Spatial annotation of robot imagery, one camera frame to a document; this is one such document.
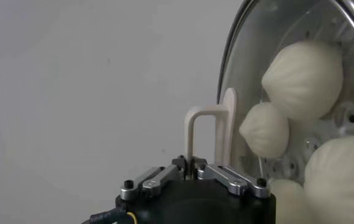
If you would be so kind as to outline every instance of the white wall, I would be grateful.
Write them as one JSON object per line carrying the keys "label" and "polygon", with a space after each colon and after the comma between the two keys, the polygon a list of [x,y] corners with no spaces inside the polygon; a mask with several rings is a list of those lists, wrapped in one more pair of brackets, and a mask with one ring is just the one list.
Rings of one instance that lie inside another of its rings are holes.
{"label": "white wall", "polygon": [[[183,153],[237,0],[0,0],[0,224],[81,223]],[[199,151],[213,153],[211,119]]]}

